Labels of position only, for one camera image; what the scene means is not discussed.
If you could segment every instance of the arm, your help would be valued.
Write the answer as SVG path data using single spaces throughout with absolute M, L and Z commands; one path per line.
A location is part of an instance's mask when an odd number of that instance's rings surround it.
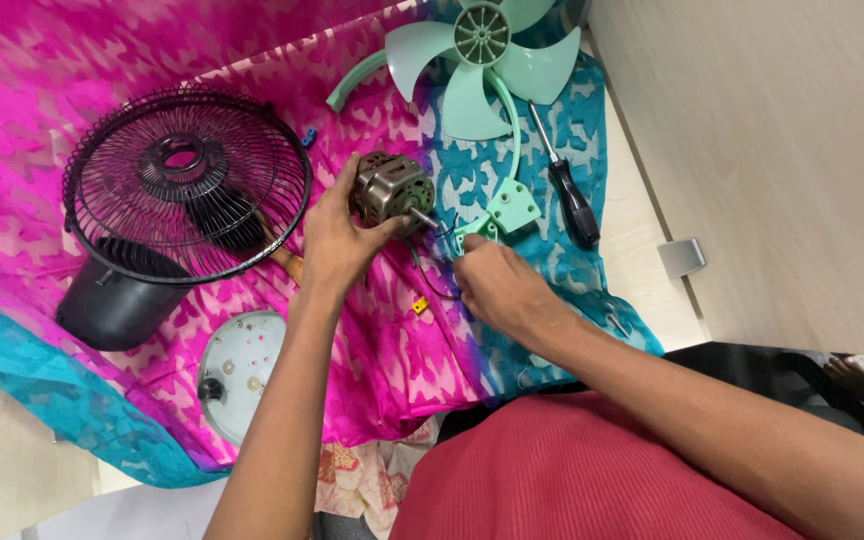
M 789 526 L 864 538 L 864 437 L 629 347 L 575 315 L 520 256 L 476 234 L 455 263 L 476 318 L 628 411 Z
M 308 538 L 315 505 L 332 338 L 354 283 L 408 218 L 364 230 L 346 201 L 358 154 L 305 216 L 302 289 L 289 301 L 285 340 L 248 426 L 205 540 Z

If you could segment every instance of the wire grille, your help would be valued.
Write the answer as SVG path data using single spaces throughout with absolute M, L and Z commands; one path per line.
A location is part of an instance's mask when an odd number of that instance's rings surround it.
M 306 151 L 271 104 L 171 87 L 123 105 L 78 143 L 63 178 L 65 227 L 127 276 L 208 283 L 278 248 L 310 182 Z

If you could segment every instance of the black screwdriver handle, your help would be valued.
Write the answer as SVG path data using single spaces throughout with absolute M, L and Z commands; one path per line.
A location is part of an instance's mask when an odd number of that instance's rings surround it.
M 599 243 L 602 235 L 595 223 L 595 214 L 589 207 L 589 201 L 579 192 L 579 187 L 572 181 L 569 164 L 564 159 L 552 163 L 549 169 L 552 179 L 558 188 L 558 198 L 561 199 L 561 211 L 565 215 L 565 226 L 572 243 L 582 251 L 591 251 Z

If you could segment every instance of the hand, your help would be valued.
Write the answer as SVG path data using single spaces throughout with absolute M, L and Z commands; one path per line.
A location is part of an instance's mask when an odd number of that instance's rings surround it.
M 353 153 L 335 184 L 325 190 L 305 215 L 304 288 L 326 292 L 341 302 L 353 284 L 362 279 L 382 246 L 410 218 L 400 216 L 373 228 L 360 228 L 349 215 L 349 193 L 359 166 Z
M 462 302 L 476 319 L 542 355 L 555 331 L 581 321 L 546 280 L 512 249 L 468 234 L 452 265 Z

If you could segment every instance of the red shirt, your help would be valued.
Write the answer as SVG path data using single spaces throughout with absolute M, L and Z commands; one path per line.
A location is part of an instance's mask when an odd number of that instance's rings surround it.
M 595 394 L 516 399 L 418 461 L 390 538 L 802 538 Z

